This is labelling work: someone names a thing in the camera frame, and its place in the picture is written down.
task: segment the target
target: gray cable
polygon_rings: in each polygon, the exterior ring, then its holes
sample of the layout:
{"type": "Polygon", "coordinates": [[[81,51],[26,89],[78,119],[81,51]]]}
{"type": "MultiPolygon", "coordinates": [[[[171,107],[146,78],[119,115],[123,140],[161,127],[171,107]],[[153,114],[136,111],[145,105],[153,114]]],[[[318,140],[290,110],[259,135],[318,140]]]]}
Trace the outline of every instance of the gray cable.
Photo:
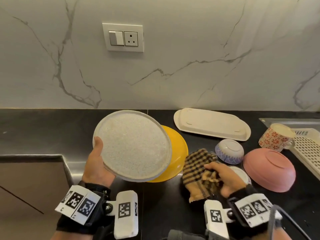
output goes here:
{"type": "Polygon", "coordinates": [[[284,214],[288,220],[301,232],[301,234],[307,239],[311,240],[311,238],[306,234],[304,230],[285,212],[280,206],[273,205],[270,211],[270,218],[268,222],[268,234],[269,234],[269,240],[273,240],[273,229],[276,222],[276,211],[281,212],[284,214]]]}

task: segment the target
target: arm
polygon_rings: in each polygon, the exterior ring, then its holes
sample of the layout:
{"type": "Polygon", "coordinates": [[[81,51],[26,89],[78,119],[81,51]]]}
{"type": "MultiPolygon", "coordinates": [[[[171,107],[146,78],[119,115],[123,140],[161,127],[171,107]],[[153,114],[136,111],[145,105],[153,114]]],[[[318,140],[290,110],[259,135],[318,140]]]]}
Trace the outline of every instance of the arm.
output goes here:
{"type": "MultiPolygon", "coordinates": [[[[213,169],[218,172],[223,186],[221,188],[221,195],[228,198],[232,193],[246,187],[246,183],[227,165],[222,163],[211,162],[204,166],[206,169],[213,169]]],[[[267,232],[258,234],[252,240],[269,240],[267,232]]],[[[291,240],[289,235],[281,228],[273,231],[273,240],[291,240]]]]}
{"type": "MultiPolygon", "coordinates": [[[[104,168],[101,157],[102,140],[95,137],[94,141],[95,146],[85,164],[82,180],[85,183],[94,183],[110,188],[116,176],[104,168]]],[[[56,231],[51,240],[92,240],[92,238],[92,235],[56,231]]]]}

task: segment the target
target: plaid dish towel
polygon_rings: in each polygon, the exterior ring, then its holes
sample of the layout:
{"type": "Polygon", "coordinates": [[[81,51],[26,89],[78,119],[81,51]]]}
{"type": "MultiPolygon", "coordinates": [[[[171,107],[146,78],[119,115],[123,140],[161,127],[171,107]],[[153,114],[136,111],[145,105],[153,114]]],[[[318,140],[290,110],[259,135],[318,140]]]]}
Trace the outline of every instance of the plaid dish towel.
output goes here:
{"type": "Polygon", "coordinates": [[[216,171],[206,170],[204,165],[218,160],[215,153],[200,149],[186,157],[182,181],[190,192],[189,202],[206,199],[219,189],[216,171]]]}

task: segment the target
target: white plastic drying rack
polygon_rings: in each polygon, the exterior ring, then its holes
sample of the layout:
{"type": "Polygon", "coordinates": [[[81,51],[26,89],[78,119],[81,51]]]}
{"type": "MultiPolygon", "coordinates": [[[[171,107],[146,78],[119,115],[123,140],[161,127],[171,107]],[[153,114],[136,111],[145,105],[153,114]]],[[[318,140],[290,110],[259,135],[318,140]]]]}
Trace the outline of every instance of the white plastic drying rack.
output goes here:
{"type": "Polygon", "coordinates": [[[290,151],[320,180],[320,132],[316,129],[292,129],[295,146],[290,151]]]}

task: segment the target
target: mug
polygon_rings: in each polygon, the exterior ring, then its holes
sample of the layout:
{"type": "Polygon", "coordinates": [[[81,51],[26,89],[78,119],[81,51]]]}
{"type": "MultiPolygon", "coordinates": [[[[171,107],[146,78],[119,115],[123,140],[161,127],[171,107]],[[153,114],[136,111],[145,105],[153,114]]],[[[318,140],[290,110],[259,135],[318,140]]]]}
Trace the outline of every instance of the mug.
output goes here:
{"type": "Polygon", "coordinates": [[[294,147],[295,136],[296,133],[290,127],[274,123],[259,139],[259,145],[262,148],[269,148],[281,152],[283,149],[294,147]]]}

